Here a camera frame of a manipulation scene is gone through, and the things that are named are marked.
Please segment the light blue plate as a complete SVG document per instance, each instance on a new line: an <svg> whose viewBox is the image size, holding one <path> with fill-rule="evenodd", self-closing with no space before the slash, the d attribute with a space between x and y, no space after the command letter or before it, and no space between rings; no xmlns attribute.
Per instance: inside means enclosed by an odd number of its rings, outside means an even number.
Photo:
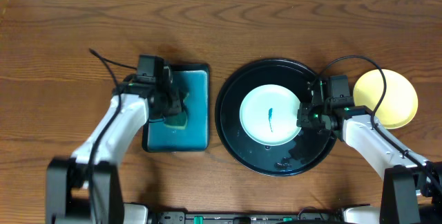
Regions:
<svg viewBox="0 0 442 224"><path fill-rule="evenodd" d="M301 131L297 125L300 100L288 88L267 84L254 88L243 99L239 115L245 133L255 142L279 146Z"/></svg>

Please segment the black rectangular water tray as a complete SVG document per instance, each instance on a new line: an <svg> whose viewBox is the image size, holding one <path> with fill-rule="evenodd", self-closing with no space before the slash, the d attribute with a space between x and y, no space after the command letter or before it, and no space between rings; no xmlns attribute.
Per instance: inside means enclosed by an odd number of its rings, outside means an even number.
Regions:
<svg viewBox="0 0 442 224"><path fill-rule="evenodd" d="M173 64L173 84L184 94L188 113L184 130L171 129L164 119L143 127L142 148L147 152L204 151L209 144L209 67L206 64Z"/></svg>

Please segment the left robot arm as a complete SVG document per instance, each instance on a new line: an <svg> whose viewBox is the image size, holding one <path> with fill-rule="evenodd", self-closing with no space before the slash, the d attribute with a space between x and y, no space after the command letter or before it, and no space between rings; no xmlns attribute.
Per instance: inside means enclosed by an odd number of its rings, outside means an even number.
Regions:
<svg viewBox="0 0 442 224"><path fill-rule="evenodd" d="M46 170L47 223L147 223L148 207L126 203L118 167L135 134L150 120L179 115L185 91L170 79L130 75L116 83L110 106L89 138L69 158Z"/></svg>

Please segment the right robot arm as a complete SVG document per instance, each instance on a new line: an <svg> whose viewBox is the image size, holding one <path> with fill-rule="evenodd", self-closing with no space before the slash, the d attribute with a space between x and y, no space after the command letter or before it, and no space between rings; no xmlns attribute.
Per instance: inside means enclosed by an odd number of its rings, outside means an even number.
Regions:
<svg viewBox="0 0 442 224"><path fill-rule="evenodd" d="M326 131L359 152L383 181L380 207L348 207L346 223L440 223L441 163L406 147L366 106L355 106L346 87L330 93L309 86L311 101L301 103L297 125Z"/></svg>

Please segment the yellow plate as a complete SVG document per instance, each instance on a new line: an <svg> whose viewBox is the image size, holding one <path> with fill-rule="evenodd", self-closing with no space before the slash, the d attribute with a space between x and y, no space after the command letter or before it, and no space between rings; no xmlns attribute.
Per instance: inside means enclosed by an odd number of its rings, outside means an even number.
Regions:
<svg viewBox="0 0 442 224"><path fill-rule="evenodd" d="M412 121L419 106L418 96L409 80L401 74L383 69L387 83L385 97L376 117L386 129L398 129ZM373 110L383 92L383 79L378 70L363 74L355 83L353 97L356 106Z"/></svg>

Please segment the green scrubbing sponge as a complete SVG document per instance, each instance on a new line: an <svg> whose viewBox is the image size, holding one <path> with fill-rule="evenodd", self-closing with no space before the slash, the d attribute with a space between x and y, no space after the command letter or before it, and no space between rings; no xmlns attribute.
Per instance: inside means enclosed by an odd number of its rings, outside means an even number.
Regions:
<svg viewBox="0 0 442 224"><path fill-rule="evenodd" d="M164 125L171 129L184 130L188 124L188 113L186 107L177 115L168 116L164 119Z"/></svg>

